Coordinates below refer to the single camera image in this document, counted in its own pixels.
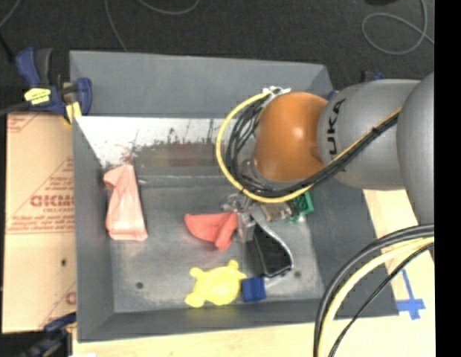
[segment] pink toy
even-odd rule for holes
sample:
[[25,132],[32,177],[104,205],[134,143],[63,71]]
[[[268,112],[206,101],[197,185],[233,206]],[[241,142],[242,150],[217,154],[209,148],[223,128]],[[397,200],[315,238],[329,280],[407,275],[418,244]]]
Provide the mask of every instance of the pink toy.
[[232,233],[237,229],[237,213],[186,214],[184,222],[191,234],[213,242],[224,251],[232,243]]
[[143,241],[148,237],[141,210],[135,168],[132,165],[105,173],[103,180],[112,192],[105,227],[116,240]]

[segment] black carpet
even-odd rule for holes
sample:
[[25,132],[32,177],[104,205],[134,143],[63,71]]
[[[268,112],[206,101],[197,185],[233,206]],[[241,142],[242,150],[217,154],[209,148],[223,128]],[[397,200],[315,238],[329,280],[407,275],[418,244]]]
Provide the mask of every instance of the black carpet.
[[[144,1],[174,11],[196,3]],[[424,1],[427,34],[433,39],[434,0]],[[0,0],[0,24],[15,2]],[[361,82],[363,71],[419,80],[434,70],[434,47],[426,39],[407,54],[387,53],[404,52],[417,43],[420,33],[407,25],[387,18],[368,21],[368,35],[387,51],[371,46],[361,30],[363,20],[373,13],[393,14],[422,29],[420,0],[198,0],[193,10],[181,15],[155,12],[136,0],[107,2],[121,43],[107,19],[105,0],[22,0],[0,31],[14,53],[27,46],[53,48],[51,75],[62,78],[68,76],[69,50],[124,51],[123,46],[156,54],[321,63],[336,89]],[[0,43],[0,109],[20,102],[26,87]],[[0,300],[4,142],[4,118],[0,118]],[[40,336],[0,335],[0,354],[11,356]]]

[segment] blue tape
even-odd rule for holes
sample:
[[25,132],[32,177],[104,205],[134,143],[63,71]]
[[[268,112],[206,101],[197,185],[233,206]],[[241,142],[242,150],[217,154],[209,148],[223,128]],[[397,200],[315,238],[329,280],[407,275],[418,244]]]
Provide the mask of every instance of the blue tape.
[[407,292],[409,293],[409,299],[396,300],[397,309],[400,312],[408,311],[411,320],[420,319],[421,315],[419,311],[425,309],[424,301],[422,299],[415,299],[405,269],[402,269],[402,277],[404,278]]

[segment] black object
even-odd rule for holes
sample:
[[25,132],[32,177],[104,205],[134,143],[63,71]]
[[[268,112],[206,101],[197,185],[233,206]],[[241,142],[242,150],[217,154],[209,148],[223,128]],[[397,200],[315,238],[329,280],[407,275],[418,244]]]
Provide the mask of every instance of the black object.
[[266,277],[285,274],[291,269],[293,262],[288,250],[258,224],[255,225],[252,242]]

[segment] yellow cable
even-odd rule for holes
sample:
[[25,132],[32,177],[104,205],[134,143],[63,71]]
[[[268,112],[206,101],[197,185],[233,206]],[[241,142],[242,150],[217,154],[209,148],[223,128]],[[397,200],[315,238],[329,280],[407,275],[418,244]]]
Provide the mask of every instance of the yellow cable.
[[[286,202],[286,201],[290,201],[292,199],[295,199],[297,198],[298,196],[304,194],[307,190],[309,190],[313,184],[310,184],[306,187],[303,187],[299,190],[296,190],[294,191],[293,193],[290,193],[290,194],[287,194],[285,196],[281,196],[281,197],[264,197],[264,196],[259,196],[255,193],[252,193],[250,192],[249,190],[245,189],[233,176],[232,174],[229,172],[229,170],[227,169],[227,167],[225,166],[225,162],[222,158],[222,153],[221,153],[221,143],[222,143],[222,137],[224,135],[224,131],[225,129],[227,128],[229,122],[233,119],[234,116],[237,115],[237,113],[239,111],[241,111],[242,109],[244,109],[245,107],[247,106],[250,106],[253,102],[259,100],[259,99],[262,99],[264,97],[266,97],[267,95],[269,95],[270,92],[263,92],[263,93],[260,93],[260,94],[257,94],[257,95],[254,95],[253,97],[250,97],[248,98],[247,100],[245,100],[244,102],[240,103],[235,109],[233,109],[229,115],[224,119],[224,121],[222,122],[221,126],[219,127],[219,131],[217,133],[217,138],[216,138],[216,159],[217,159],[217,163],[219,164],[219,168],[220,170],[222,171],[222,173],[224,174],[225,178],[237,189],[239,190],[240,192],[244,193],[246,196],[250,197],[251,199],[255,200],[255,201],[258,201],[258,202],[263,202],[263,203],[266,203],[266,204],[275,204],[275,203],[280,203],[280,202]],[[394,115],[397,115],[399,112],[401,111],[401,109],[397,109],[395,110],[391,115],[389,115],[387,118],[381,120],[381,122],[379,123],[382,123],[383,121],[391,118],[392,116]],[[361,136],[358,140],[354,141],[349,147],[347,147],[342,153],[340,153],[338,156],[336,156],[326,167],[329,167],[331,164],[333,164],[334,162],[336,162],[339,158],[341,158],[343,155],[345,155],[346,153],[348,153],[362,138],[364,138],[364,136],[368,135],[372,130],[370,129],[368,132],[366,132],[363,136]]]
[[355,285],[369,274],[374,268],[381,265],[384,262],[387,262],[394,257],[397,257],[402,254],[407,254],[410,251],[412,254],[415,250],[420,249],[423,246],[428,245],[434,241],[434,237],[427,237],[422,239],[414,239],[411,241],[404,242],[403,245],[400,245],[397,248],[394,248],[390,251],[385,252],[384,254],[379,255],[378,257],[374,258],[373,260],[369,261],[363,267],[361,267],[357,272],[355,272],[350,279],[348,279],[345,284],[338,290],[338,293],[335,295],[331,305],[328,308],[328,312],[326,313],[325,318],[323,319],[321,325],[321,333],[320,333],[320,345],[318,347],[318,356],[327,356],[329,353],[329,347],[326,347],[326,339],[328,335],[328,328],[329,323],[335,318],[336,312],[339,310],[341,303],[348,295],[348,293],[354,289]]

